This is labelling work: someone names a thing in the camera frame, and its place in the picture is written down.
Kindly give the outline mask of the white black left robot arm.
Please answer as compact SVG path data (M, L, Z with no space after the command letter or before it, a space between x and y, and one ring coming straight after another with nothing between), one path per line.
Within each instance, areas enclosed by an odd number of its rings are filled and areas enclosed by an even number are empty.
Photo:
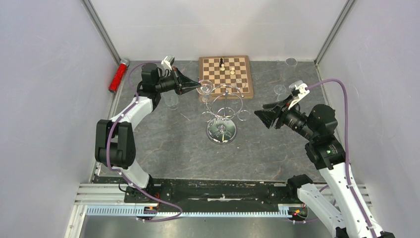
M201 86L169 64L163 68L155 62L143 63L141 80L132 101L117 115L101 119L96 125L95 160L119 173L127 184L135 188L143 202L154 199L156 190L150 185L151 176L135 161L134 129L158 106L162 93L182 95Z

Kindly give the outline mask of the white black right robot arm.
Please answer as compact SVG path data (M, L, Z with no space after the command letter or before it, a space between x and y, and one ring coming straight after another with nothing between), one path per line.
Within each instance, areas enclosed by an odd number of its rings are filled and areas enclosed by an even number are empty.
M263 105L254 114L267 128L285 125L308 141L306 155L324 178L336 204L328 201L305 174L288 179L287 198L307 205L334 238L393 238L393 233L377 223L353 179L346 151L334 135L338 125L335 110L317 104L305 115L299 109L289 96Z

